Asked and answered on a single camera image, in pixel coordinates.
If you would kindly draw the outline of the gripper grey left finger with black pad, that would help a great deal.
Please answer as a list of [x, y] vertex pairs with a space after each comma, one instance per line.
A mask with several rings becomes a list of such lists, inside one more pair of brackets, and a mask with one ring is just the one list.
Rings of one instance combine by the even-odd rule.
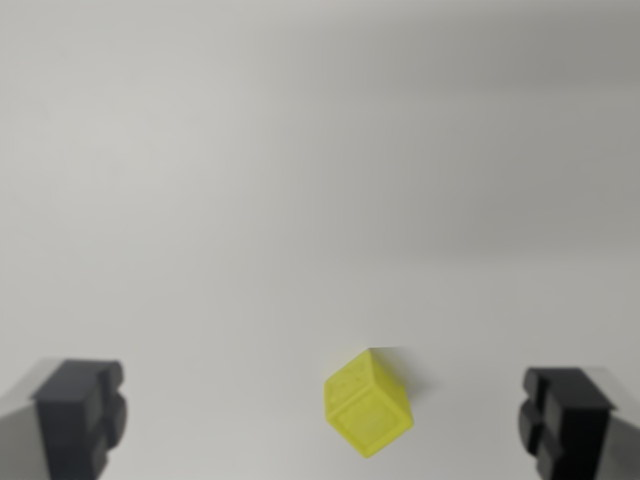
[[117, 360], [46, 358], [1, 394], [3, 479], [98, 479], [121, 442]]

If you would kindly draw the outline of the gripper grey right finger with black pad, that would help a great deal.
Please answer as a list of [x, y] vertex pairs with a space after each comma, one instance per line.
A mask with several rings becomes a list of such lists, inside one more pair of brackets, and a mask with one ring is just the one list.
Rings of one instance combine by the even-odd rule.
[[545, 480], [639, 477], [639, 398], [604, 368], [530, 367], [518, 413]]

